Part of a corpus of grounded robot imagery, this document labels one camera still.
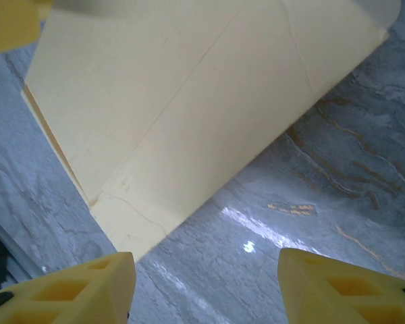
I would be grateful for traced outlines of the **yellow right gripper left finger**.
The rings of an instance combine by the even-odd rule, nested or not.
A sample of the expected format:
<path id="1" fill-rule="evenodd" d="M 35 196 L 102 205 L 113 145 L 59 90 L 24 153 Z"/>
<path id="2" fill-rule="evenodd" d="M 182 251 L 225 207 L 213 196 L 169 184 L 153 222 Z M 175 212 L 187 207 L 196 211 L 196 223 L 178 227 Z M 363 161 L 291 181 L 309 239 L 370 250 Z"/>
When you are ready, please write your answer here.
<path id="1" fill-rule="evenodd" d="M 127 323 L 136 287 L 117 252 L 0 290 L 0 323 Z"/>

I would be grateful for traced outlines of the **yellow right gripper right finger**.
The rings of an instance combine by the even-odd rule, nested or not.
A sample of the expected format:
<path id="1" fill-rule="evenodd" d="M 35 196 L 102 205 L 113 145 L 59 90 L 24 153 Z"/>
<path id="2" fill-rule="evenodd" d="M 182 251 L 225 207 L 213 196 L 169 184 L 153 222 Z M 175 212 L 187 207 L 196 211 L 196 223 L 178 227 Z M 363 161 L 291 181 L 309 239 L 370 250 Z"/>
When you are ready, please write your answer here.
<path id="1" fill-rule="evenodd" d="M 289 323 L 405 323 L 405 280 L 283 248 L 278 282 Z"/>

